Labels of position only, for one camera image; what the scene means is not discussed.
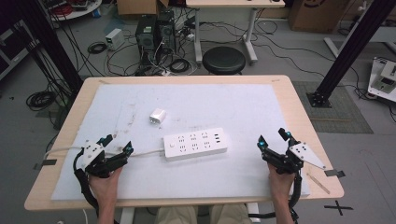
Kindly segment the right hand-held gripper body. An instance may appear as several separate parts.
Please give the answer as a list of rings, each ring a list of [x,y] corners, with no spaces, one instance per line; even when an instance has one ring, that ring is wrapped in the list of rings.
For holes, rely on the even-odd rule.
[[[268,147],[268,154],[262,155],[262,159],[275,166],[276,171],[281,174],[298,173],[306,162],[325,170],[326,165],[315,154],[314,150],[305,142],[288,147],[284,154],[279,154]]]

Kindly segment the white charger plug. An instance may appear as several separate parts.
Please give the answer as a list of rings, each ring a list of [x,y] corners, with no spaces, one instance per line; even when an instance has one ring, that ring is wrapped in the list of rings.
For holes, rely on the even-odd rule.
[[[149,116],[149,121],[153,124],[161,124],[166,117],[166,111],[156,108]]]

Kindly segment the white power strip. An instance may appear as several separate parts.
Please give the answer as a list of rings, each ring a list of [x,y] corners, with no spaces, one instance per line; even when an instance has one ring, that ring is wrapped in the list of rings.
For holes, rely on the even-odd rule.
[[[228,143],[222,128],[166,135],[164,155],[168,161],[180,161],[224,153]]]

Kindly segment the person's left hand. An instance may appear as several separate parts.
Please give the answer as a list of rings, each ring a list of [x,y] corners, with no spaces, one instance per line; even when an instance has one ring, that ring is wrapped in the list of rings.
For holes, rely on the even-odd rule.
[[[115,204],[121,171],[121,168],[115,170],[108,178],[94,175],[89,177],[90,187],[99,204]]]

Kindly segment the person's right hand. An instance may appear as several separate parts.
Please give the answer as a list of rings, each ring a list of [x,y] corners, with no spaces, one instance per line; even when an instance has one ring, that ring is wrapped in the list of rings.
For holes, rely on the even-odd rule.
[[[269,164],[269,180],[271,195],[274,202],[288,203],[290,188],[294,181],[294,174],[278,174],[274,165]]]

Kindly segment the thin wooden stick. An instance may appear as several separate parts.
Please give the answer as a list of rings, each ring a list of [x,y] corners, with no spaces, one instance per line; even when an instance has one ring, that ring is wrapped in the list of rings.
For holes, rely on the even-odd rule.
[[[307,173],[306,174],[308,177],[311,178],[311,180],[318,185],[324,192],[326,192],[327,194],[331,194],[331,192],[318,180],[316,179],[313,175]]]

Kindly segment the white table leg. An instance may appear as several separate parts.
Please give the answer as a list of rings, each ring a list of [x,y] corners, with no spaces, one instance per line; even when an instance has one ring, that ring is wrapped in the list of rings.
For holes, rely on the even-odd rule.
[[[134,223],[134,207],[124,207],[121,211],[120,224],[133,224]]]
[[[259,213],[259,206],[257,203],[247,203],[247,213],[249,215],[258,214]],[[251,219],[252,224],[261,224],[261,220],[257,217],[252,217]]]

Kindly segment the black tape cross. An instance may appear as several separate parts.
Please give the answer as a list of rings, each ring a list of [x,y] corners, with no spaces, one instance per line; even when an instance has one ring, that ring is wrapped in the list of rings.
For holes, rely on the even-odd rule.
[[[325,204],[324,208],[325,209],[337,210],[340,216],[342,216],[344,214],[345,210],[347,210],[347,211],[353,211],[354,210],[354,208],[351,207],[351,206],[343,206],[343,205],[341,205],[337,200],[334,201],[334,205]]]

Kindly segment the person's leg beige trousers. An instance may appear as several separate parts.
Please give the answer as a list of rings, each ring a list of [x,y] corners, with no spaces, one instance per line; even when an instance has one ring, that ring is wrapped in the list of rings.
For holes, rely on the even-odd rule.
[[[212,205],[209,215],[210,224],[252,224],[243,203]]]
[[[197,206],[161,207],[155,218],[155,224],[197,224]]]

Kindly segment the white power supply box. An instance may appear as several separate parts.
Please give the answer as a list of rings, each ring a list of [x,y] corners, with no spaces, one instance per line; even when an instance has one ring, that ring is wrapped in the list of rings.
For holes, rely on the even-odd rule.
[[[119,28],[114,29],[106,36],[107,47],[110,50],[117,50],[124,42],[123,31]]]

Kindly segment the black computer tower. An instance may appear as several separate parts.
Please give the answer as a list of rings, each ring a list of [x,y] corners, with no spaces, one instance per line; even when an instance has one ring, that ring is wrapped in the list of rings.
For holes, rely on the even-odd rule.
[[[135,30],[135,37],[143,65],[151,65],[155,61],[154,53],[157,44],[155,15],[142,15]]]
[[[176,50],[174,12],[172,10],[161,12],[157,24],[163,42],[163,52],[173,53]]]

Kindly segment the white device on floor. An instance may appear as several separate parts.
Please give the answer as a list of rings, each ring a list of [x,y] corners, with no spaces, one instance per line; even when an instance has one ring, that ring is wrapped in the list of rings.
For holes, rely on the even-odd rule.
[[[396,62],[375,57],[368,92],[396,103]]]

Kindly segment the large cardboard box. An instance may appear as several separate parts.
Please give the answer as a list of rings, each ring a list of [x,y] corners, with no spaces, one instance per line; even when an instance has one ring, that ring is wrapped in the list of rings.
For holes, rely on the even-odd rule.
[[[298,32],[329,34],[335,30],[350,0],[294,0],[288,21]]]

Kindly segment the round white table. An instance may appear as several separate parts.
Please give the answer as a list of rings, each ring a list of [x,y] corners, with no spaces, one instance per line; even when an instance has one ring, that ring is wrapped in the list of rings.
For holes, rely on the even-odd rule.
[[[40,0],[53,21],[66,21],[94,12],[102,0]]]

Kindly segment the black aluminium post with base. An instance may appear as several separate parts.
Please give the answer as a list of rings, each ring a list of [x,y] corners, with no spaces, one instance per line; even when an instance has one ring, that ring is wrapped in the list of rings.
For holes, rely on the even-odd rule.
[[[368,7],[325,78],[314,92],[306,94],[312,107],[330,107],[332,92],[395,7],[396,0],[374,0]]]

